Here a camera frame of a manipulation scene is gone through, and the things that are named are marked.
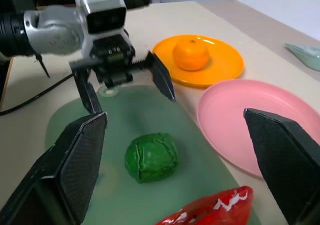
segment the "table surface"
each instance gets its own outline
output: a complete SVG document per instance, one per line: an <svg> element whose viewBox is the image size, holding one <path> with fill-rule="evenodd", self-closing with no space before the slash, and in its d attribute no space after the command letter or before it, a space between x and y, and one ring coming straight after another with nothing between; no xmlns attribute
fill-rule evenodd
<svg viewBox="0 0 320 225"><path fill-rule="evenodd" d="M154 4L150 8L130 11L126 29L137 58L164 38L176 34L202 34L221 39L240 51L246 69L241 78L269 82L287 89L320 112L320 73L306 68L283 48L284 42L319 44L284 24L237 1ZM79 52L69 56L45 55L43 60L51 75L48 79L34 58L14 60L2 110L16 106L42 92L71 73L68 61L81 58ZM96 78L91 82L97 89ZM134 75L134 84L152 84L147 72ZM196 120L196 106L203 90L175 84L177 100ZM0 207L14 191L35 160L44 152L46 128L51 116L62 105L77 99L73 79L31 105L0 118ZM254 209L263 225L287 224L263 180L254 178L224 161L240 185L254 189Z"/></svg>

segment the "translucent green mat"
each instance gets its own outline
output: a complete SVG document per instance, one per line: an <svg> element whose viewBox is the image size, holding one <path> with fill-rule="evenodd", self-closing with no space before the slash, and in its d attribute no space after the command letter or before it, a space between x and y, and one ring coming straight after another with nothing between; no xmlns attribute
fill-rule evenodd
<svg viewBox="0 0 320 225"><path fill-rule="evenodd" d="M98 98L108 125L84 225L154 225L198 198L239 186L184 109L155 87L120 87L116 95ZM46 149L67 124L87 114L80 99L62 106L49 122ZM126 149L133 139L158 132L173 136L178 169L162 181L138 184L125 169ZM248 224L260 225L254 212Z"/></svg>

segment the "light blue object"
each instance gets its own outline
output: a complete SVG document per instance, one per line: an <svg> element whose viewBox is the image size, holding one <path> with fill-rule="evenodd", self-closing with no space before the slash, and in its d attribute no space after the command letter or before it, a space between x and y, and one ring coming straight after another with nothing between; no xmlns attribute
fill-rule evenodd
<svg viewBox="0 0 320 225"><path fill-rule="evenodd" d="M286 43L288 48L307 67L320 72L320 46L293 45Z"/></svg>

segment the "white table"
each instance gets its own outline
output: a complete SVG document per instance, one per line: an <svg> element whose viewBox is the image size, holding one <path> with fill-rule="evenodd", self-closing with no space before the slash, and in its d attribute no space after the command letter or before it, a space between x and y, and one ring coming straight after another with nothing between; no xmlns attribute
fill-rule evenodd
<svg viewBox="0 0 320 225"><path fill-rule="evenodd" d="M195 2L155 4L131 11L127 16L126 29L137 50L137 58L144 57L157 42L177 34L201 34L221 39L243 55L246 69L241 78L261 80L290 90L320 112L318 81ZM2 110L24 102L70 74L68 61L80 57L79 52L64 57L44 56L51 79L46 77L34 58L16 58ZM135 84L152 84L148 72L135 74L134 79ZM96 89L100 87L94 76L90 80ZM178 102L195 120L196 106L204 91L178 84L175 84L175 91ZM75 82L69 79L31 105L0 117L0 207L44 152L51 116L62 105L78 97ZM264 181L223 162L240 185L254 189L253 206L263 225L287 224Z"/></svg>

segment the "orange fruit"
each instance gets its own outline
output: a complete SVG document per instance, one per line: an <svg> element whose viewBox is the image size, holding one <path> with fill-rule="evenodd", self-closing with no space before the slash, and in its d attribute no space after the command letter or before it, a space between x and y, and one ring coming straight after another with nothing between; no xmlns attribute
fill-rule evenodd
<svg viewBox="0 0 320 225"><path fill-rule="evenodd" d="M209 59L210 55L206 43L195 36L180 39L173 49L173 60L183 70L199 70L207 64Z"/></svg>

